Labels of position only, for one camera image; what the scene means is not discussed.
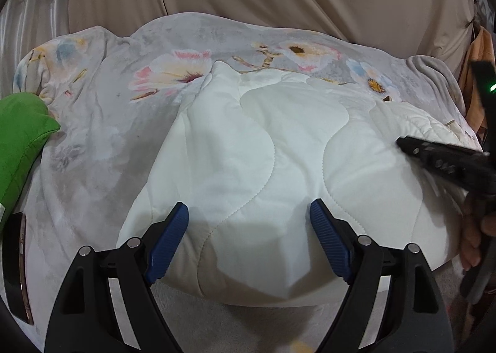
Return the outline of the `person's right hand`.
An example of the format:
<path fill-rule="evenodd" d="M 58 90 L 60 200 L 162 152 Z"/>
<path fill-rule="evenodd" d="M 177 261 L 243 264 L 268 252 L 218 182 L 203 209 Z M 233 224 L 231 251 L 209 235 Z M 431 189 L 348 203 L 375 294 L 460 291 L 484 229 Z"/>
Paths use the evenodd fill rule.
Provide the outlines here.
<path fill-rule="evenodd" d="M 480 263 L 482 235 L 495 237 L 495 213 L 478 218 L 476 208 L 479 204 L 480 201 L 469 193 L 463 205 L 459 256 L 464 271 Z"/>

